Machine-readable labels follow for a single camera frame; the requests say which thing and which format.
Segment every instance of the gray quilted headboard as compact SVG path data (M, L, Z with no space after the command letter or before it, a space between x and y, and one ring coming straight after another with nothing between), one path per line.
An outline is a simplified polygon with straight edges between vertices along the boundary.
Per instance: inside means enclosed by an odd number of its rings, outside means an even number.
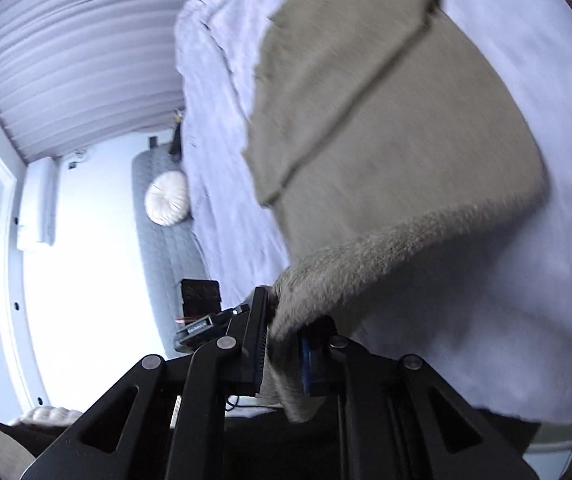
M164 171L181 170L168 154L168 145L140 153L132 161L132 192L135 222L140 239L141 260L157 330L169 358L177 357L173 338L175 317L181 317L181 287L184 278L207 280L208 275L197 240L192 234L192 218L163 227L148 218L144 195L149 184Z

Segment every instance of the black metal bracket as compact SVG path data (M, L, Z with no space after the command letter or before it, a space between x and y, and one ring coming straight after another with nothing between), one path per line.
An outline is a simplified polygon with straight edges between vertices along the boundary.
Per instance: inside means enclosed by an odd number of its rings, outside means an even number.
M191 356L144 357L23 479L221 478L226 399L259 391L270 316L269 292L258 287L226 335ZM304 389L338 399L342 480L536 480L519 453L419 356L371 355L337 335L329 318L300 332L300 348Z

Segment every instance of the bed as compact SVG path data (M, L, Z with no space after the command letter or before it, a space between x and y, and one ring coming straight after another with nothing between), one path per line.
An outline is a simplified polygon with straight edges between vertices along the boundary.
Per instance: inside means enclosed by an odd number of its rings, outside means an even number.
M226 308L289 264L242 157L261 40L284 1L189 0L176 22L192 230ZM572 10L564 0L441 7L520 108L550 197L518 232L458 248L453 265L417 283L403 308L372 312L353 337L378 354L421 354L473 405L572 422Z

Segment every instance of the round metal bolt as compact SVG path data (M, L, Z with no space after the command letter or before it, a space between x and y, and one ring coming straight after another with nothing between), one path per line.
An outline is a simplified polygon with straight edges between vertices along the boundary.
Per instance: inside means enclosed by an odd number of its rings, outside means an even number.
M348 346L348 340L342 335L332 336L328 343L332 348L337 349L346 348L346 346Z
M408 370L419 370L423 366L423 361L418 355L406 355L403 358L403 366Z
M231 337L229 335L224 335L217 339L217 346L222 350L230 350L231 348L235 348L237 344L237 339Z
M160 364L162 364L162 360L158 355L147 355L141 360L141 365L146 368L146 370L154 370Z

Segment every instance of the blanket fold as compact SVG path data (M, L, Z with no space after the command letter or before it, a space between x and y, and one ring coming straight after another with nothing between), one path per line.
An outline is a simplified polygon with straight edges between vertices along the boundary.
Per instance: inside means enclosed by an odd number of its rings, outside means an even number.
M264 40L245 157L293 261L262 386L291 420L319 405L301 395L298 329L332 314L349 335L402 264L544 196L518 108L436 1L288 0Z

